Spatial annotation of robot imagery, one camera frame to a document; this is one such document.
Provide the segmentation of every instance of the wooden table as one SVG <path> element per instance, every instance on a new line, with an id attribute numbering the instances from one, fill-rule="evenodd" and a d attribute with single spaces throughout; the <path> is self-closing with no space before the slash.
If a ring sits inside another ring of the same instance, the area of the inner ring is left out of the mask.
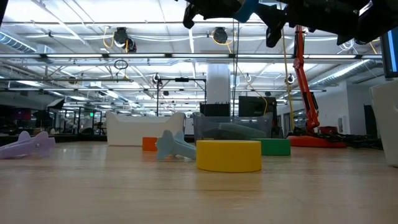
<path id="1" fill-rule="evenodd" d="M 382 151 L 292 150 L 224 174 L 104 142 L 0 161 L 0 223 L 397 223 L 398 169 Z"/>

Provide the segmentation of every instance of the yellow cylinder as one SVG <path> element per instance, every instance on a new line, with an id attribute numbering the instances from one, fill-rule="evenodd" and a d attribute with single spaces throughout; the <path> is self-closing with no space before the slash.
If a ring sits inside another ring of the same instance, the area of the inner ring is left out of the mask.
<path id="1" fill-rule="evenodd" d="M 216 172 L 261 170 L 261 142 L 197 141 L 197 168 Z"/>

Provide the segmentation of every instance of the clear plastic bin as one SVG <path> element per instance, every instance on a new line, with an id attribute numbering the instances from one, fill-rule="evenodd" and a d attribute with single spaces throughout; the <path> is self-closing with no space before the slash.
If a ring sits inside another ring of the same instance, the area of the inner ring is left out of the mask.
<path id="1" fill-rule="evenodd" d="M 206 117 L 202 113 L 194 113 L 193 130 L 195 142 L 271 138 L 272 113 L 253 118 Z"/>

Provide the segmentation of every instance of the ceiling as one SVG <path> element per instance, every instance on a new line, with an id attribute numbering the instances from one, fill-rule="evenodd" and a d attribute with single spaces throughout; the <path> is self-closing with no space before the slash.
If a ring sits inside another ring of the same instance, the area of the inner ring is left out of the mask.
<path id="1" fill-rule="evenodd" d="M 211 38 L 211 32 L 215 27 L 225 27 L 229 39 L 232 41 L 234 30 L 238 30 L 238 24 L 232 19 L 210 19 L 204 21 L 202 16 L 194 18 L 195 26 L 190 32 L 182 25 L 182 19 L 186 2 L 171 0 L 43 0 L 43 9 L 34 3 L 34 0 L 9 0 L 4 22 L 1 30 L 18 37 L 23 43 L 29 45 L 46 45 L 58 54 L 93 54 L 93 53 L 122 53 L 122 50 L 113 45 L 111 48 L 104 46 L 104 41 L 111 45 L 111 35 L 117 27 L 127 27 L 137 45 L 139 53 L 195 53 L 195 54 L 228 54 L 226 45 L 218 45 Z M 267 4 L 276 4 L 273 1 L 263 1 Z M 256 16 L 239 25 L 239 41 L 235 39 L 231 50 L 240 54 L 283 54 L 283 41 L 272 49 L 265 44 L 266 25 Z M 285 26 L 286 53 L 293 53 L 294 29 Z M 375 50 L 379 51 L 379 42 L 374 42 Z M 20 53 L 10 47 L 0 44 L 2 53 Z M 370 45 L 356 45 L 353 42 L 345 46 L 336 45 L 336 35 L 323 31 L 308 33 L 305 42 L 306 54 L 373 54 Z M 8 63 L 21 65 L 17 58 L 8 60 Z M 102 82 L 104 88 L 149 88 L 151 79 L 155 73 L 162 78 L 190 77 L 206 78 L 206 65 L 209 61 L 195 61 L 195 69 L 192 61 L 177 62 L 166 65 L 163 60 L 157 65 L 148 66 L 146 59 L 129 61 L 129 68 L 125 74 L 133 82 Z M 228 62 L 233 71 L 232 61 Z M 308 62 L 305 64 L 307 78 L 309 80 L 320 76 L 328 70 L 335 68 L 340 63 L 336 62 Z M 281 61 L 238 63 L 245 75 L 250 75 L 250 82 L 254 88 L 285 88 L 285 65 Z M 53 73 L 52 78 L 68 78 L 77 75 L 83 78 L 114 78 L 116 69 L 112 72 L 105 66 L 48 66 L 48 72 Z M 287 72 L 294 73 L 293 64 L 287 64 Z M 26 63 L 23 68 L 34 72 L 36 75 L 45 74 L 45 66 L 35 66 L 35 63 Z M 60 82 L 60 86 L 70 88 L 84 88 L 82 83 L 71 86 L 67 82 Z M 198 84 L 170 82 L 168 87 L 195 88 Z M 250 88 L 241 77 L 237 88 Z M 150 95 L 156 92 L 120 92 L 125 99 L 139 102 L 151 101 Z M 202 91 L 190 93 L 170 93 L 168 98 L 203 98 Z"/>

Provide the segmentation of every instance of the white column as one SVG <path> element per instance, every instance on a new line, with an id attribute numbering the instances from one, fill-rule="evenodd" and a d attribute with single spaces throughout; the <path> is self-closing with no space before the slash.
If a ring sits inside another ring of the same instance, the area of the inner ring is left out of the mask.
<path id="1" fill-rule="evenodd" d="M 207 65 L 207 103 L 231 101 L 231 71 L 229 64 Z"/>

